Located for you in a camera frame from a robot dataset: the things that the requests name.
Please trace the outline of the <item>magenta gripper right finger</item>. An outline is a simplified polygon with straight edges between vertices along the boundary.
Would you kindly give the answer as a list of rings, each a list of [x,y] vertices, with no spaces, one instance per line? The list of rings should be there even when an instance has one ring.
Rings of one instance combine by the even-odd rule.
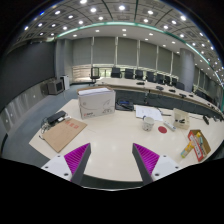
[[[133,144],[132,154],[138,166],[142,181],[144,185],[153,182],[152,172],[160,158],[158,154],[141,146],[137,143]]]

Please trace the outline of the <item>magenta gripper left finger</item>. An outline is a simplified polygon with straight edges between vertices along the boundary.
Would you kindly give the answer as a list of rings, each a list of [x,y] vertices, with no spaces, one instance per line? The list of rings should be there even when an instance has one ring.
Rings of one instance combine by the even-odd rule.
[[[87,143],[64,156],[65,161],[72,173],[71,182],[79,185],[91,154],[91,144]]]

